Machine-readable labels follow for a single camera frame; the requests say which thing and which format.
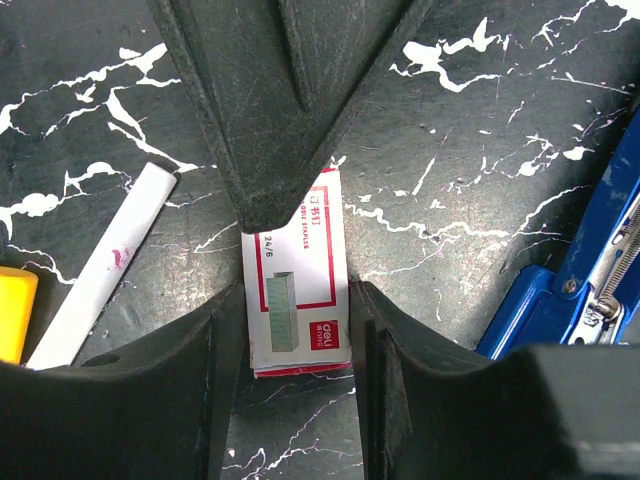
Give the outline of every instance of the red square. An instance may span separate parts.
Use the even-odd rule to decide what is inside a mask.
[[[340,348],[337,320],[311,322],[309,324],[309,335],[311,338],[311,350],[333,350]]]

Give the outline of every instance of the orange object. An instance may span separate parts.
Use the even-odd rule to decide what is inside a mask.
[[[0,267],[0,360],[4,362],[20,363],[37,287],[33,273]]]

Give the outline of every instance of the white stick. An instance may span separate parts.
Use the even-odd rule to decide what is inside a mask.
[[[28,368],[70,365],[176,184],[147,163],[53,318]]]

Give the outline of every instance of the marble table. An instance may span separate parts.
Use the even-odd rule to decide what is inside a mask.
[[[522,267],[562,262],[628,121],[640,10],[441,3],[327,161],[350,274],[473,348]],[[143,0],[0,0],[0,75],[0,264],[41,282],[26,356],[147,161],[180,183],[77,362],[241,277],[215,158]],[[362,478],[354,393],[350,371],[245,366],[222,478]]]

